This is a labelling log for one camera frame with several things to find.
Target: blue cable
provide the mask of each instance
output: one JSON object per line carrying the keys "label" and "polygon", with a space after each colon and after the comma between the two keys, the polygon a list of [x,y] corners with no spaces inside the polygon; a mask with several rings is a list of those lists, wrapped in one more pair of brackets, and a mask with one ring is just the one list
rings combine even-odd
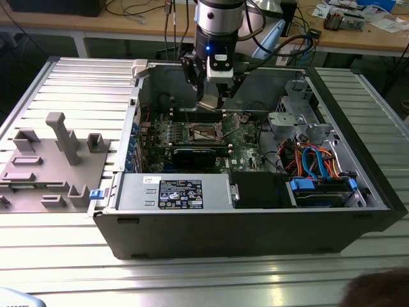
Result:
{"label": "blue cable", "polygon": [[313,150],[315,151],[315,154],[317,155],[318,167],[319,167],[319,169],[320,169],[320,173],[321,173],[322,177],[323,177],[323,178],[330,178],[330,176],[328,175],[327,170],[326,170],[325,167],[324,167],[324,162],[322,161],[321,153],[320,153],[320,151],[319,151],[317,148],[307,147],[306,149],[304,149],[304,151],[302,152],[302,167],[305,169],[305,171],[306,171],[310,176],[313,177],[313,179],[315,179],[315,180],[318,179],[318,177],[317,177],[313,172],[311,172],[311,171],[308,169],[308,166],[307,166],[307,152],[308,152],[309,150],[311,150],[311,149],[313,149]]}
{"label": "blue cable", "polygon": [[[303,31],[304,31],[304,34],[306,35],[307,34],[307,31],[305,30],[305,28],[303,27],[303,26],[299,26],[301,29],[303,29]],[[307,52],[305,52],[305,53],[303,53],[303,55],[302,55],[302,57],[301,57],[301,62],[297,65],[297,66],[301,66],[302,65],[302,63],[304,62],[304,60],[305,60],[305,56],[307,55],[307,53],[308,53],[309,51],[307,51]]]}

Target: gray plastic part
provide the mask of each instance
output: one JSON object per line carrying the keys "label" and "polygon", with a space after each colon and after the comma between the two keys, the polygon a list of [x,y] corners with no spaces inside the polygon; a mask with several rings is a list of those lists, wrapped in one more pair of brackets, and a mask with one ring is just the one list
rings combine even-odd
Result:
{"label": "gray plastic part", "polygon": [[40,165],[43,159],[37,155],[26,155],[24,157],[14,157],[12,159],[14,165]]}
{"label": "gray plastic part", "polygon": [[66,202],[61,195],[43,195],[41,203],[44,207],[65,207]]}
{"label": "gray plastic part", "polygon": [[4,208],[7,209],[9,204],[10,204],[10,201],[7,198],[5,198],[3,195],[0,195],[0,205],[2,205]]}
{"label": "gray plastic part", "polygon": [[50,126],[57,136],[59,147],[63,150],[70,165],[77,165],[80,162],[79,156],[75,150],[75,142],[64,125],[65,115],[61,112],[50,112],[45,119],[45,123]]}
{"label": "gray plastic part", "polygon": [[0,193],[14,193],[14,190],[8,184],[0,185]]}
{"label": "gray plastic part", "polygon": [[68,192],[68,198],[74,205],[74,207],[88,207],[89,205],[89,189],[87,185],[82,187],[82,191],[79,194],[74,185],[71,186]]}
{"label": "gray plastic part", "polygon": [[[55,139],[41,139],[40,142],[31,143],[36,155],[43,159],[41,165],[14,165],[12,163],[14,157],[25,157],[24,153],[14,151],[0,174],[0,179],[5,173],[34,173],[36,180],[33,182],[0,181],[0,194],[12,203],[7,213],[86,212],[86,207],[73,205],[68,197],[69,187],[75,185],[79,190],[87,185],[89,190],[98,189],[107,153],[90,153],[86,139],[79,139],[78,142],[77,154],[81,158],[81,164],[78,166],[71,166],[68,163],[64,153],[58,150]],[[106,148],[109,148],[110,141],[105,139],[104,143]],[[66,206],[64,208],[44,207],[40,202],[44,194],[62,195]]]}
{"label": "gray plastic part", "polygon": [[106,152],[108,150],[100,133],[88,134],[87,145],[91,153]]}
{"label": "gray plastic part", "polygon": [[17,135],[14,137],[13,142],[20,152],[34,152],[34,148],[31,143],[39,142],[37,135],[34,130],[31,129],[20,129]]}
{"label": "gray plastic part", "polygon": [[70,190],[70,185],[67,181],[60,184],[47,184],[47,189],[50,192],[68,192]]}
{"label": "gray plastic part", "polygon": [[7,181],[34,181],[35,175],[33,173],[5,173],[2,177]]}
{"label": "gray plastic part", "polygon": [[[75,135],[74,130],[67,130],[67,131],[68,131],[68,135],[70,136],[70,140],[71,140],[71,142],[72,142],[72,144],[73,144],[75,150],[78,150],[79,141],[78,141],[78,139],[77,139],[77,136]],[[63,149],[62,149],[62,147],[59,145],[59,141],[58,141],[58,140],[56,140],[56,144],[57,144],[57,147],[58,147],[59,151],[62,152]]]}

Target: white table leg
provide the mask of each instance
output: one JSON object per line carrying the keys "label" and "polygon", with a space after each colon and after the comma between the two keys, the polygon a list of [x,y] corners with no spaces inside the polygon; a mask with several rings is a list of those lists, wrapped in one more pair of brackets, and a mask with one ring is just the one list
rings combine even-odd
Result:
{"label": "white table leg", "polygon": [[85,37],[82,32],[76,32],[72,35],[74,39],[75,46],[77,48],[78,57],[80,58],[88,58],[88,48],[85,44]]}

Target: blue latch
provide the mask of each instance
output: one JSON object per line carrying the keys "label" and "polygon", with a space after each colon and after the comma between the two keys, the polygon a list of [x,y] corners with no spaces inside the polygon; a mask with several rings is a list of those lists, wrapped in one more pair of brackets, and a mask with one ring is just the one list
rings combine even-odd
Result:
{"label": "blue latch", "polygon": [[298,189],[304,189],[304,190],[314,190],[315,185],[314,182],[311,179],[306,179],[306,178],[294,178],[292,181],[289,182],[289,185],[291,186],[291,190],[298,190]]}
{"label": "blue latch", "polygon": [[91,190],[89,198],[90,200],[102,200],[105,198],[105,190]]}
{"label": "blue latch", "polygon": [[350,183],[352,191],[355,191],[356,189],[358,189],[358,185],[357,185],[357,182],[355,181],[355,179],[350,178],[348,180],[348,182]]}

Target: floor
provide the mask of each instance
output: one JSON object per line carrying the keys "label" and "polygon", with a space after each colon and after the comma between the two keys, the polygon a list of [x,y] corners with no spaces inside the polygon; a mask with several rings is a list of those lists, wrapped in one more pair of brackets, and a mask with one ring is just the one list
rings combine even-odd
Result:
{"label": "floor", "polygon": [[[49,56],[77,56],[73,40],[68,37],[33,35],[33,39],[45,50]],[[24,35],[17,37],[18,47],[14,50],[0,49],[0,122],[6,118],[18,102],[21,95],[30,85],[31,81],[46,60],[43,54]],[[126,48],[125,41],[88,38],[87,44],[91,57],[94,58],[148,58],[155,59],[155,53],[163,49],[162,42],[129,42]],[[314,63],[323,63],[324,53],[317,52]],[[327,61],[327,67],[344,67],[348,56],[333,54]],[[355,59],[352,68],[358,68],[380,90],[385,82],[385,77],[393,67],[392,58],[379,56],[363,56]],[[406,87],[409,84],[409,74],[400,78],[395,87],[386,96],[387,102],[402,119],[406,116],[400,108],[402,100],[409,99]]]}

